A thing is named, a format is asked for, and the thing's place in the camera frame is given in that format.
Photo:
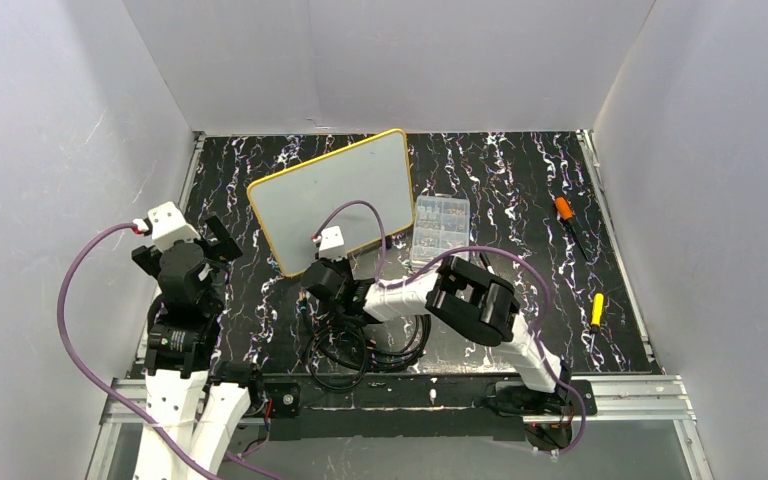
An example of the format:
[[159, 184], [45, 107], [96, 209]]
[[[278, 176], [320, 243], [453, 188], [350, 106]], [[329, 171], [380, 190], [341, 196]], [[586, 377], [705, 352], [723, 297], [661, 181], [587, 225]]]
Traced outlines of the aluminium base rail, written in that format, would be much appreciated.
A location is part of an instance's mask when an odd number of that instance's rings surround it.
[[696, 415], [678, 375], [575, 375], [577, 406], [565, 391], [532, 393], [511, 373], [373, 374], [349, 392], [330, 393], [302, 374], [268, 374], [261, 390], [275, 400], [275, 441], [365, 436], [511, 439], [540, 436], [561, 447], [580, 423], [657, 422], [674, 429], [689, 475], [713, 474], [696, 430]]

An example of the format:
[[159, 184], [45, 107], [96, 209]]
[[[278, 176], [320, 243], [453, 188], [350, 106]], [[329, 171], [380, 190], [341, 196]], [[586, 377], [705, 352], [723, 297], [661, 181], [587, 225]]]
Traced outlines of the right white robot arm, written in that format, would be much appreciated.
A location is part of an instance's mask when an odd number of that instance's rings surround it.
[[[439, 320], [469, 342], [505, 355], [530, 391], [555, 394], [569, 381], [561, 358], [529, 326], [514, 286], [463, 258], [448, 256], [390, 281], [357, 279], [347, 261], [320, 259], [302, 274], [301, 285], [325, 313], [308, 358], [322, 354], [358, 375], [399, 372], [421, 356], [430, 323]], [[374, 346], [363, 330], [406, 317], [416, 318], [421, 336], [401, 351]]]

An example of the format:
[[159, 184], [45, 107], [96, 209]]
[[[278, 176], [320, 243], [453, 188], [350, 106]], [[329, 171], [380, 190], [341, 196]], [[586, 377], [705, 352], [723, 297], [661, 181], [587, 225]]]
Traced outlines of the clear plastic screw box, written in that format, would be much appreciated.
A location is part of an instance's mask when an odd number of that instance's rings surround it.
[[470, 243], [470, 202], [420, 195], [415, 203], [410, 262], [420, 268], [436, 256]]

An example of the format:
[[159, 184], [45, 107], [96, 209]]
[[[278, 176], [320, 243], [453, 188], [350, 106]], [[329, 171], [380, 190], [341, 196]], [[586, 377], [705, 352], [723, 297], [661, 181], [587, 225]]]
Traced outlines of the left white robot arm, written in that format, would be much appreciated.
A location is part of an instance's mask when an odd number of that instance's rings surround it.
[[251, 369], [211, 369], [231, 263], [241, 250], [221, 221], [209, 240], [172, 202], [138, 224], [153, 244], [133, 261], [159, 289], [147, 326], [146, 412], [134, 476], [198, 479], [218, 472], [237, 423], [251, 406]]

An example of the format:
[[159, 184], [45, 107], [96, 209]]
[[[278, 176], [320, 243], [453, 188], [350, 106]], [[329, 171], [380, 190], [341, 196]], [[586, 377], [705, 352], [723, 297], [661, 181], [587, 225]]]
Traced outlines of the orange handled screwdriver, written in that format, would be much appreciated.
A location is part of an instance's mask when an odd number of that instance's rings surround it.
[[574, 217], [574, 212], [568, 202], [568, 200], [562, 196], [557, 196], [554, 199], [554, 205], [557, 210], [558, 215], [560, 216], [560, 220], [570, 236], [572, 242], [575, 246], [578, 247], [578, 250], [580, 251], [583, 259], [586, 262], [590, 262], [590, 254], [582, 242], [582, 240], [579, 238], [577, 223]]

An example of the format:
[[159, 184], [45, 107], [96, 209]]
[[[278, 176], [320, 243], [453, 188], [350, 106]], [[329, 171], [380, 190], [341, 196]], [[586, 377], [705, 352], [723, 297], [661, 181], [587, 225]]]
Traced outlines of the yellow framed whiteboard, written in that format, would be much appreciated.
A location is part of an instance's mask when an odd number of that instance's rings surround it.
[[312, 236], [332, 219], [349, 252], [414, 223], [407, 134], [391, 129], [253, 181], [247, 198], [280, 272], [301, 274], [317, 252]]

